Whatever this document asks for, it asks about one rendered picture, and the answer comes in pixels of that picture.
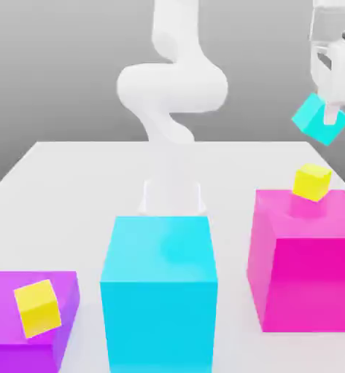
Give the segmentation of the large pink box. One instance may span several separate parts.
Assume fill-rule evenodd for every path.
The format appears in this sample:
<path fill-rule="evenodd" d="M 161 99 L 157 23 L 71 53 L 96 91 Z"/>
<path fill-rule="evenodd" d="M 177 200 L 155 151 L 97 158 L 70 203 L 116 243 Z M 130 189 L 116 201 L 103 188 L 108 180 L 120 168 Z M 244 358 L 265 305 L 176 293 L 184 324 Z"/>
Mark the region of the large pink box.
<path fill-rule="evenodd" d="M 345 191 L 255 193 L 247 278 L 264 332 L 345 332 Z"/>

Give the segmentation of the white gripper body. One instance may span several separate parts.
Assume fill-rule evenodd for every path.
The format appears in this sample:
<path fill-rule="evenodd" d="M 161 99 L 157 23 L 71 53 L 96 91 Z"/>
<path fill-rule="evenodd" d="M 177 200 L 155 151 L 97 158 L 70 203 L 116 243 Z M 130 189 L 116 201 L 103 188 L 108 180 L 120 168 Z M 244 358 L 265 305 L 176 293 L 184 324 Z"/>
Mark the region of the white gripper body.
<path fill-rule="evenodd" d="M 345 105 L 345 42 L 311 48 L 311 76 L 326 103 Z"/>

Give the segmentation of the large purple box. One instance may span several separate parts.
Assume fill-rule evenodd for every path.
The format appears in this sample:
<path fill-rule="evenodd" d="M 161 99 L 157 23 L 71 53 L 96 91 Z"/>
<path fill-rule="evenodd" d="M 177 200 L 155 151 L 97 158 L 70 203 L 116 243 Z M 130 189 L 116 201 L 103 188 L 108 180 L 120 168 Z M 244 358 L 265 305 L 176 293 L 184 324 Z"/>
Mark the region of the large purple box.
<path fill-rule="evenodd" d="M 14 290 L 47 279 L 62 325 L 27 339 Z M 0 271 L 0 373 L 59 373 L 79 303 L 75 271 Z"/>

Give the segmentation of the large cyan box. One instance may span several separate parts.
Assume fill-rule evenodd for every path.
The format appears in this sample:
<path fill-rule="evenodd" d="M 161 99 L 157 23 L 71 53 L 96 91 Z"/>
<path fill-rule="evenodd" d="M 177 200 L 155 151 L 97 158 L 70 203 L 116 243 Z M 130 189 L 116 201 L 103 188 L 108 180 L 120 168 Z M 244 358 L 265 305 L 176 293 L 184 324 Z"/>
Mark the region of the large cyan box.
<path fill-rule="evenodd" d="M 218 279 L 205 216 L 119 216 L 100 280 L 110 373 L 212 373 Z"/>

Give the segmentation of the small cyan cube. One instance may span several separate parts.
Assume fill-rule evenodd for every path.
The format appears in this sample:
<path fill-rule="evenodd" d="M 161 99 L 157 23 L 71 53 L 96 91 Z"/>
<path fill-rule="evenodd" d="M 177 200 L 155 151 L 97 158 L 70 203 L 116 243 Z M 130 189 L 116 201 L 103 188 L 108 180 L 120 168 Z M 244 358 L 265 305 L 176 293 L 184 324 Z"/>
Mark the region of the small cyan cube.
<path fill-rule="evenodd" d="M 329 146 L 345 127 L 345 113 L 340 110 L 334 125 L 324 124 L 325 102 L 311 93 L 292 117 L 292 121 L 302 133 Z"/>

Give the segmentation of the small yellow cube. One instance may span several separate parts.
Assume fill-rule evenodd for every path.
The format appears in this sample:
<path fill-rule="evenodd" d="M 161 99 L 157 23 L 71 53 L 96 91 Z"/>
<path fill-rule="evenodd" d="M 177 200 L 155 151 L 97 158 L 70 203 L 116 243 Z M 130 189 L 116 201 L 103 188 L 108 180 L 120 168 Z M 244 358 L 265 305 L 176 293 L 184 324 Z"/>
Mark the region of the small yellow cube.
<path fill-rule="evenodd" d="M 306 163 L 295 173 L 292 192 L 294 195 L 319 202 L 328 192 L 332 171 L 328 168 Z"/>
<path fill-rule="evenodd" d="M 27 339 L 61 326 L 58 299 L 49 279 L 17 288 L 14 296 Z"/>

